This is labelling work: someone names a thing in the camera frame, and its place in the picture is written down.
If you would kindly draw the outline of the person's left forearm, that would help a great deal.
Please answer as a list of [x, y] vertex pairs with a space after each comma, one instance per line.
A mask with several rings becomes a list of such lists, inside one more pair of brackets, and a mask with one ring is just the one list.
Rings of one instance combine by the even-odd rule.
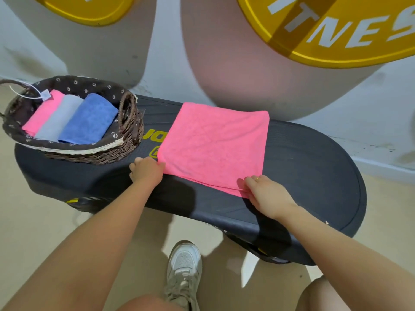
[[161, 179], [141, 178], [81, 224], [2, 311], [102, 311], [144, 206]]

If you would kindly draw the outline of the black exercise step platform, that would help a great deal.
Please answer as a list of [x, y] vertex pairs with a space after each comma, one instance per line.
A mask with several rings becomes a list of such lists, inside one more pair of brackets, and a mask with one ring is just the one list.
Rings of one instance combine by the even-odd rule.
[[[144, 139], [125, 159], [90, 165], [47, 158], [16, 144], [14, 156], [36, 194], [96, 214], [130, 184], [128, 165], [136, 157], [156, 157], [157, 141], [169, 131], [181, 103], [138, 96], [144, 109]], [[270, 120], [263, 165], [265, 175], [283, 185], [295, 202], [335, 230], [353, 237], [366, 212], [364, 180], [347, 152], [328, 136], [304, 125]], [[174, 176], [164, 176], [146, 207], [198, 220], [271, 263], [315, 263], [281, 224], [260, 214], [248, 199]]]

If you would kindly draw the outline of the person's right forearm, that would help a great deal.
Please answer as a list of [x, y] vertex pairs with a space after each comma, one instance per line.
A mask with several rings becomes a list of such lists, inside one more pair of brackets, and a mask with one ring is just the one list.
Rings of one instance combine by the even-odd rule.
[[290, 205], [276, 220], [304, 247], [351, 311], [415, 311], [415, 276]]

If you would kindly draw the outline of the small yellow round sign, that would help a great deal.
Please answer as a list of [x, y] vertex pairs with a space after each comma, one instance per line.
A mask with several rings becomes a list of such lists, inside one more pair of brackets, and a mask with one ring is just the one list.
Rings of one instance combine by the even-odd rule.
[[121, 20], [136, 0], [35, 0], [72, 22], [101, 27]]

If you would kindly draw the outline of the person's right leg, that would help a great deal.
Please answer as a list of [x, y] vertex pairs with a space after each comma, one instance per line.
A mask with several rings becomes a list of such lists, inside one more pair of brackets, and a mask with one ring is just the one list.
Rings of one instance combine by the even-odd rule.
[[302, 292], [295, 311], [351, 311], [323, 275]]

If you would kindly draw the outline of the large yellow round sign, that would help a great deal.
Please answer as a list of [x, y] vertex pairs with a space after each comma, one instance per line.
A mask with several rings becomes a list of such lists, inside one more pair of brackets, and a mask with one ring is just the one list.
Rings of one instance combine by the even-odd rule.
[[415, 0], [237, 0], [257, 35], [308, 66], [357, 68], [415, 55]]

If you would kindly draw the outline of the pink towel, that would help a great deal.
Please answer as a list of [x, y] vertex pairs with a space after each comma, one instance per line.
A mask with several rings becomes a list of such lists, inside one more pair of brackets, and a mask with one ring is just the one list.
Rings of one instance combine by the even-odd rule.
[[25, 123], [22, 129], [30, 136], [34, 137], [40, 130], [40, 128], [47, 122], [51, 115], [58, 109], [65, 94], [53, 89], [51, 92], [51, 98], [37, 108], [30, 119]]
[[269, 114], [183, 103], [158, 149], [164, 173], [248, 198], [243, 180], [263, 171]]

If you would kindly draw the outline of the white tag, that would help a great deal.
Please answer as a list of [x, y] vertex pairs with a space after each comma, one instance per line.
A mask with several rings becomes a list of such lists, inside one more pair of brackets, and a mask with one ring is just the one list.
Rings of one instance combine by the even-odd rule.
[[22, 94], [20, 94], [20, 93], [17, 93], [13, 88], [12, 88], [12, 86], [11, 85], [9, 85], [9, 88], [15, 93], [15, 94], [17, 94], [18, 96], [20, 96], [20, 97], [22, 97], [22, 98], [25, 98], [25, 99], [32, 99], [32, 100], [34, 100], [34, 99], [41, 99], [43, 102], [44, 101], [47, 101], [48, 99], [50, 99], [51, 98], [51, 94], [50, 94], [50, 92], [49, 92], [49, 90], [48, 89], [45, 89], [44, 91], [39, 91], [39, 89], [37, 88], [37, 87], [35, 87], [34, 85], [32, 85], [32, 84], [30, 84], [30, 83], [27, 83], [27, 82], [19, 82], [18, 81], [18, 84], [25, 84], [25, 85], [27, 85], [27, 86], [29, 86], [29, 88], [33, 88], [38, 94], [39, 94], [39, 97], [28, 97], [28, 96], [26, 96], [26, 95], [22, 95]]

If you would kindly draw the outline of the person's right hand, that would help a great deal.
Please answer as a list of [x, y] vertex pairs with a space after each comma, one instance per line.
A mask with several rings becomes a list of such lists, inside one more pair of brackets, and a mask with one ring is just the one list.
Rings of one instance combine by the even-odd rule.
[[246, 177], [244, 185], [250, 202], [268, 218], [283, 219], [298, 206], [285, 187], [265, 175]]

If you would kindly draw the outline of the person's left leg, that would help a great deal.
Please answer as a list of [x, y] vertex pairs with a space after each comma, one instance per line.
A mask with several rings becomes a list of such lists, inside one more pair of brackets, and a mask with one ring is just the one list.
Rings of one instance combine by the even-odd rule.
[[154, 295], [143, 295], [129, 300], [116, 311], [185, 311], [173, 302], [167, 302]]

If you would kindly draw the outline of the pink rolled towel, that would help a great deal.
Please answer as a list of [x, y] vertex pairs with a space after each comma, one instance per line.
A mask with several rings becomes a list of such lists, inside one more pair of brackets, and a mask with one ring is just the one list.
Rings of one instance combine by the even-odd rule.
[[51, 115], [58, 109], [65, 94], [53, 89], [51, 92], [51, 98], [37, 108], [30, 119], [25, 123], [22, 129], [30, 136], [34, 137], [40, 130], [40, 128], [47, 122]]

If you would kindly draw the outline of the person's leg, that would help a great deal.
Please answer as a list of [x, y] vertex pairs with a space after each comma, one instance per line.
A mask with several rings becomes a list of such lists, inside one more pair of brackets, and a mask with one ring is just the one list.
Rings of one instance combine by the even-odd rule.
[[302, 292], [295, 311], [351, 311], [323, 275]]
[[185, 311], [173, 302], [167, 302], [154, 295], [143, 295], [129, 300], [116, 311]]

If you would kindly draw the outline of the dark floral basket liner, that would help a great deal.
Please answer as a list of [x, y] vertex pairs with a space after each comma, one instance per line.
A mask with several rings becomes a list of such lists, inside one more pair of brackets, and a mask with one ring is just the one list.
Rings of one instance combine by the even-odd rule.
[[24, 88], [0, 113], [4, 132], [48, 157], [105, 165], [129, 155], [142, 140], [137, 99], [117, 83], [76, 76], [3, 83]]

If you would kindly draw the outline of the white sneaker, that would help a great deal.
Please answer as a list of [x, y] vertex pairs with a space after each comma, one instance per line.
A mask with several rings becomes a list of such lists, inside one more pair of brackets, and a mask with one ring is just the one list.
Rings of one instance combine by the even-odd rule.
[[200, 311], [197, 300], [203, 263], [196, 245], [188, 240], [179, 241], [172, 249], [166, 271], [165, 301], [184, 311]]

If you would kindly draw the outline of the blue rolled towel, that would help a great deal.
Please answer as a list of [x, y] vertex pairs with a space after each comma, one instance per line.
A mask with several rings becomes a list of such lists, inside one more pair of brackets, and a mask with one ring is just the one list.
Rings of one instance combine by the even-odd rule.
[[58, 136], [60, 143], [90, 145], [100, 141], [118, 114], [106, 98], [90, 93]]

